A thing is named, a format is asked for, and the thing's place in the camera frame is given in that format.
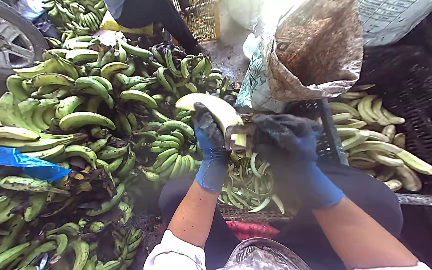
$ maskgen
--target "car wheel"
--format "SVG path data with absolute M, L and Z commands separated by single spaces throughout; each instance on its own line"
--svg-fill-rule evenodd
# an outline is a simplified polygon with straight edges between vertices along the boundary
M 0 1 L 0 79 L 12 69 L 40 61 L 48 44 L 39 30 L 18 11 Z

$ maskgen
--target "dark pants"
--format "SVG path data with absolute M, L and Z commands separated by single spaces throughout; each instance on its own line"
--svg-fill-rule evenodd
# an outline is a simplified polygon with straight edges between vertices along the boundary
M 374 218 L 393 236 L 399 237 L 403 215 L 394 193 L 379 180 L 341 164 L 320 163 L 318 166 L 344 194 Z M 193 179 L 169 181 L 159 198 L 159 208 L 167 226 L 186 196 Z M 313 270 L 345 270 L 310 210 L 301 209 L 274 238 L 301 257 Z M 204 248 L 208 270 L 222 268 L 240 241 L 229 229 L 219 208 Z
M 125 28 L 143 28 L 151 23 L 161 23 L 184 49 L 191 51 L 198 44 L 168 0 L 126 0 L 116 22 Z

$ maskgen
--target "white sleeve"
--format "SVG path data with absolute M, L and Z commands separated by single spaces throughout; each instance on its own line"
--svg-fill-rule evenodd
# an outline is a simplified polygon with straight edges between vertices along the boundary
M 206 270 L 205 251 L 174 236 L 171 230 L 166 230 L 163 240 L 149 254 L 143 269 Z
M 423 262 L 418 262 L 416 266 L 407 266 L 407 267 L 381 267 L 381 268 L 371 268 L 366 270 L 431 270 L 429 266 L 427 266 Z

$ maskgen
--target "plantain peel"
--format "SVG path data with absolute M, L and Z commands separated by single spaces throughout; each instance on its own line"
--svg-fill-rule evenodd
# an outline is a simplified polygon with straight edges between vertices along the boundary
M 241 116 L 228 102 L 217 96 L 193 93 L 185 95 L 176 102 L 176 108 L 194 111 L 195 103 L 201 102 L 213 114 L 216 124 L 226 136 L 226 130 L 230 126 L 242 126 L 244 122 Z M 246 147 L 246 134 L 232 134 L 231 141 L 240 147 Z

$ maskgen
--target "blue glove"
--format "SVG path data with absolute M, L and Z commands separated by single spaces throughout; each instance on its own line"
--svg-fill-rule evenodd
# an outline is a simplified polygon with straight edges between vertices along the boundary
M 196 174 L 196 181 L 201 187 L 219 193 L 228 174 L 230 153 L 224 148 L 224 136 L 216 125 L 208 108 L 202 103 L 194 105 L 192 116 L 194 132 L 202 150 L 202 163 Z
M 320 124 L 289 114 L 260 114 L 252 123 L 257 126 L 253 151 L 271 164 L 277 179 L 288 180 L 288 187 L 297 193 L 303 206 L 326 209 L 343 199 L 341 189 L 316 165 Z

